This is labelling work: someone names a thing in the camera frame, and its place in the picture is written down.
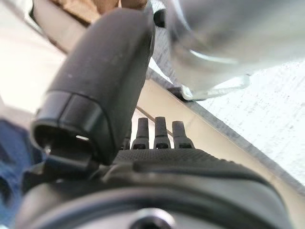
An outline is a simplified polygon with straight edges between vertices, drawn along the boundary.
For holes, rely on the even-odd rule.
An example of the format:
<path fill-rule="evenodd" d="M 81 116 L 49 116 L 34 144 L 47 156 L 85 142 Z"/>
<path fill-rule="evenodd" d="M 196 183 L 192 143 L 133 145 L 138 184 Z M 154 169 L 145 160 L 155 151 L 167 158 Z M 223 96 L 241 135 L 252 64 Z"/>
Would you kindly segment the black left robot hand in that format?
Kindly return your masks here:
<path fill-rule="evenodd" d="M 23 175 L 17 229 L 290 229 L 276 189 L 194 147 L 183 122 L 131 120 L 154 46 L 144 11 L 97 20 L 68 55 L 31 122 L 45 161 Z"/>

